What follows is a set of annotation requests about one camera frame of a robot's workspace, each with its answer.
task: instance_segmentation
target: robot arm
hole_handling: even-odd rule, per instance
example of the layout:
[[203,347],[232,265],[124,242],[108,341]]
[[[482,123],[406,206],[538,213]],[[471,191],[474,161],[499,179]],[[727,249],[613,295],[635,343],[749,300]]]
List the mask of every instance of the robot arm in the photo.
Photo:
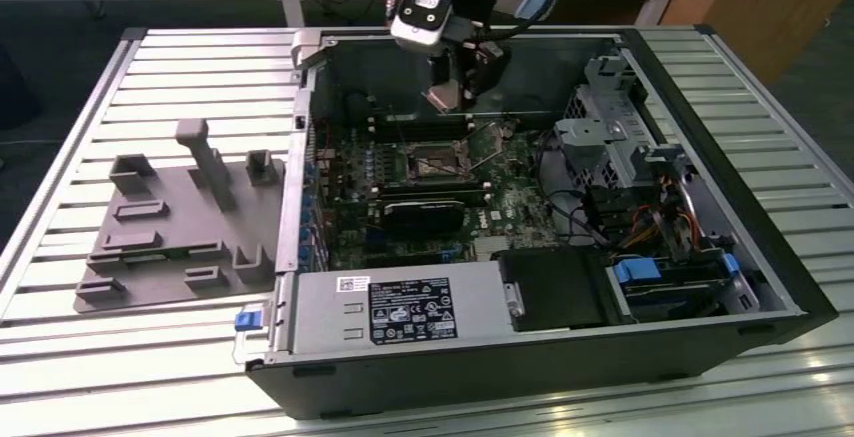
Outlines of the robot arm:
[[[466,110],[475,104],[478,95],[498,84],[510,61],[510,52],[498,42],[518,35],[543,18],[555,0],[542,0],[534,11],[531,1],[399,1],[391,35],[405,49],[429,55],[433,82],[425,96],[442,112]],[[526,18],[517,27],[494,31],[489,20],[499,2],[499,11],[522,9],[515,14]]]

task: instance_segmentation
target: blue latch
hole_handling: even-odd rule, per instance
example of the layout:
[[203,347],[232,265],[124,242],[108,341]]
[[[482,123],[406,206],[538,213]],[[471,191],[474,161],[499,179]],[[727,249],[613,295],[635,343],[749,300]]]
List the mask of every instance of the blue latch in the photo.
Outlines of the blue latch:
[[235,316],[235,330],[238,332],[246,332],[247,330],[260,330],[262,325],[262,311],[244,311]]
[[735,275],[739,272],[738,261],[735,260],[735,256],[733,254],[723,254],[723,265],[726,265],[726,270],[730,275]]
[[654,280],[662,278],[655,260],[649,257],[625,259],[614,266],[614,273],[621,284],[638,280]]

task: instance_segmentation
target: cable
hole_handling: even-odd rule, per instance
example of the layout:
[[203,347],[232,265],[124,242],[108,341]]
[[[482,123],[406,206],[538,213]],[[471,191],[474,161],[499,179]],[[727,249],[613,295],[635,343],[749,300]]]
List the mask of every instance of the cable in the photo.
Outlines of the cable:
[[635,236],[630,236],[629,241],[623,240],[623,242],[621,242],[618,247],[621,249],[627,249],[633,245],[639,244],[645,240],[650,239],[657,233],[658,233],[658,226],[651,225],[650,227],[643,229],[643,231],[639,234],[637,234]]
[[689,224],[689,232],[691,233],[691,246],[698,249],[699,242],[694,237],[694,222],[691,221],[691,218],[687,216],[687,214],[679,213],[679,217],[682,217],[685,219],[685,222]]
[[479,44],[479,43],[483,43],[483,42],[494,42],[494,41],[498,41],[498,40],[507,40],[511,37],[515,37],[522,32],[525,32],[531,27],[531,25],[534,25],[534,23],[537,21],[539,21],[541,18],[543,18],[543,16],[546,15],[549,10],[551,9],[554,1],[555,0],[545,0],[543,1],[543,5],[541,6],[539,9],[537,9],[537,12],[534,12],[534,15],[531,15],[531,17],[529,17],[514,28],[502,29],[502,30],[493,31],[493,32],[485,32],[482,35],[477,35],[474,38],[471,38],[467,42],[473,43],[473,44]]
[[467,101],[466,99],[466,89],[469,79],[466,78],[466,69],[461,63],[463,49],[457,45],[453,45],[449,48],[449,59],[451,67],[457,73],[457,82],[459,82],[459,86],[457,87],[457,99],[459,100],[461,105]]
[[697,221],[697,217],[694,217],[691,214],[689,214],[689,217],[691,218],[691,222],[694,223],[694,242],[697,245],[697,248],[699,248],[699,239],[701,239],[701,235],[699,235],[699,222]]
[[573,240],[573,237],[575,237],[575,231],[574,231],[574,229],[573,229],[573,223],[575,222],[575,220],[578,220],[578,219],[575,218],[575,212],[578,212],[578,211],[579,211],[579,210],[582,210],[582,209],[583,209],[583,207],[579,205],[579,206],[578,206],[578,207],[575,207],[575,208],[573,209],[573,211],[570,212],[570,232],[569,232],[569,234],[566,234],[566,238],[567,238],[567,240],[570,240],[570,241]]
[[641,217],[641,212],[650,209],[651,206],[649,205],[642,205],[641,207],[638,207],[638,210],[635,211],[635,214],[631,216],[631,222],[637,223],[638,222],[638,217]]
[[613,258],[614,259],[622,259],[622,258],[629,258],[629,259],[637,259],[637,258],[643,258],[645,256],[641,254],[618,254],[615,255]]
[[551,199],[558,194],[570,194],[577,199],[581,199],[585,197],[585,193],[581,192],[579,190],[555,190],[549,192],[549,195],[546,196],[546,198]]
[[335,2],[335,0],[318,0],[318,5],[320,5],[320,8],[323,9],[323,15],[332,16],[342,19],[346,22],[347,26],[354,26],[358,23],[358,21],[362,20],[362,18],[369,14],[371,7],[374,6],[374,0],[369,0],[369,3],[365,6],[365,9],[362,10],[362,13],[355,17],[348,17],[331,6],[331,5],[339,5],[340,3]]
[[599,245],[609,245],[610,244],[609,239],[605,238],[605,236],[599,233],[599,231],[594,229],[587,222],[582,221],[578,217],[573,215],[573,213],[579,210],[581,206],[575,208],[573,212],[567,212],[551,200],[551,197],[557,194],[561,194],[561,193],[573,194],[574,192],[578,192],[578,191],[555,190],[554,192],[546,194],[546,190],[543,189],[543,181],[541,179],[541,169],[543,165],[543,157],[546,155],[546,142],[549,142],[549,139],[554,135],[554,132],[555,132],[554,129],[551,129],[542,133],[541,143],[537,146],[538,154],[537,154],[537,163],[535,163],[534,172],[537,176],[537,188],[539,189],[539,194],[543,197],[543,200],[546,201],[546,205],[551,208],[551,210],[554,210],[558,214],[561,214],[563,217],[566,217],[570,220],[570,236],[574,235],[573,224],[577,224],[590,234],[590,237],[594,239],[594,241],[597,241]]
[[62,144],[63,140],[10,140],[7,142],[0,142],[0,146],[4,145],[30,145],[30,144]]

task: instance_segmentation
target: black cable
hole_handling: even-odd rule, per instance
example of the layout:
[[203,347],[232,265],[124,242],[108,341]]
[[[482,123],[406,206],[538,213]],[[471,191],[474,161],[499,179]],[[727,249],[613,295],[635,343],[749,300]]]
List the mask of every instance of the black cable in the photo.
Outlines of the black cable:
[[482,42],[494,42],[497,40],[507,40],[511,37],[515,37],[522,32],[525,32],[531,27],[531,25],[534,25],[534,23],[537,23],[537,21],[539,21],[539,19],[546,15],[549,10],[551,9],[551,6],[554,5],[554,1],[555,0],[545,0],[543,5],[539,9],[537,9],[534,15],[525,19],[525,21],[514,28],[502,29],[494,32],[485,32],[482,35],[478,35],[471,40],[469,40],[469,42],[473,44],[479,44]]
[[351,20],[352,23],[350,25],[359,24],[359,21],[365,18],[366,15],[369,15],[375,2],[375,0],[369,0],[369,5],[365,6],[365,10],[362,11],[362,13]]
[[466,81],[466,69],[459,62],[462,52],[463,49],[458,46],[453,45],[450,47],[449,59],[451,59],[451,66],[457,71],[457,82],[461,84],[457,88],[457,99],[461,105],[466,102],[466,89],[469,88],[469,83]]
[[558,194],[570,194],[577,199],[581,199],[585,197],[585,193],[581,190],[555,190],[549,192],[549,195],[546,196],[546,198],[551,199],[551,197],[554,197]]
[[324,17],[335,17],[336,19],[343,20],[347,26],[352,25],[352,21],[350,20],[350,17],[342,14],[340,11],[332,7],[332,5],[339,5],[339,4],[335,4],[335,2],[332,2],[331,0],[318,0],[318,5],[323,10]]
[[570,220],[570,235],[573,234],[573,224],[575,224],[590,234],[590,237],[594,239],[594,241],[597,241],[597,243],[607,242],[609,239],[605,238],[605,236],[599,233],[599,231],[594,229],[587,222],[582,221],[578,217],[573,215],[573,213],[579,210],[581,206],[579,208],[574,209],[573,212],[567,212],[551,200],[551,197],[557,194],[561,194],[561,193],[573,194],[574,192],[578,192],[578,191],[557,190],[546,194],[546,190],[543,189],[543,180],[541,178],[541,170],[543,166],[543,157],[546,155],[546,143],[549,142],[549,139],[551,139],[554,132],[555,132],[554,129],[543,132],[541,143],[537,146],[537,164],[535,164],[534,172],[537,176],[537,187],[539,189],[541,196],[543,197],[543,200],[546,201],[546,205],[551,208],[551,210],[554,210],[558,214],[561,214],[563,217],[566,217]]

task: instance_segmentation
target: power supply label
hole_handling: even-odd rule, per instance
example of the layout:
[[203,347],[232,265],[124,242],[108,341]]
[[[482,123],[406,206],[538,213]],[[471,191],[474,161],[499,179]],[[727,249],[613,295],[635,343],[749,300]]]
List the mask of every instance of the power supply label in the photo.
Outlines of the power supply label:
[[377,345],[457,338],[447,278],[373,283],[369,293],[371,342]]

